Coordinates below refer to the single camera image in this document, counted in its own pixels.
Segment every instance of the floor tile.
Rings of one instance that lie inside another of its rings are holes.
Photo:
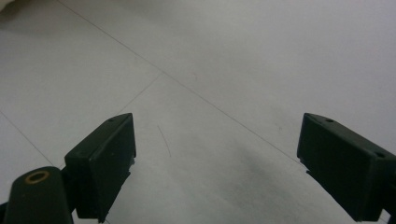
[[[161,73],[56,1],[0,21],[0,49],[1,111],[55,166]]]
[[[291,158],[304,112],[396,153],[394,1],[61,1]]]
[[[20,175],[49,165],[50,162],[0,113],[0,204],[8,201],[11,185]]]
[[[78,218],[76,210],[72,213],[73,221],[75,224],[97,224],[98,220],[97,219],[83,219],[83,218]]]
[[[381,214],[382,223],[388,223],[389,219],[390,219],[390,214],[387,211],[382,211],[382,214]]]
[[[133,112],[136,164],[112,223],[354,223],[305,168],[162,76]]]

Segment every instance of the black plastic part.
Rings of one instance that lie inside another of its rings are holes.
[[[6,216],[7,203],[0,204],[0,224],[3,224],[4,217]]]
[[[43,167],[14,181],[5,224],[72,224],[61,171]]]
[[[297,156],[355,221],[378,221],[393,154],[332,119],[304,114]]]
[[[107,120],[67,153],[65,172],[78,182],[78,217],[105,221],[135,156],[132,114]]]
[[[62,178],[64,180],[64,190],[67,196],[67,206],[69,208],[69,213],[72,213],[80,197],[78,190],[78,179],[69,174],[67,167],[62,169]]]
[[[396,217],[395,216],[391,216],[389,218],[388,224],[396,224]]]

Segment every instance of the screw hole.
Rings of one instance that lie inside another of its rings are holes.
[[[385,158],[385,155],[380,152],[376,152],[375,155],[379,158]]]
[[[26,184],[33,185],[39,183],[49,177],[50,173],[48,171],[37,171],[25,178]]]

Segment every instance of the floor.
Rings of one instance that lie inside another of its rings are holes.
[[[396,153],[395,10],[18,0],[0,13],[0,203],[132,112],[138,156],[106,223],[354,223],[296,158],[301,121],[335,119]]]

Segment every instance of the white floor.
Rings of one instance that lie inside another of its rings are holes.
[[[108,223],[354,223],[298,162],[301,121],[336,119],[396,153],[395,10],[19,0],[0,13],[0,203],[132,112],[138,157]]]

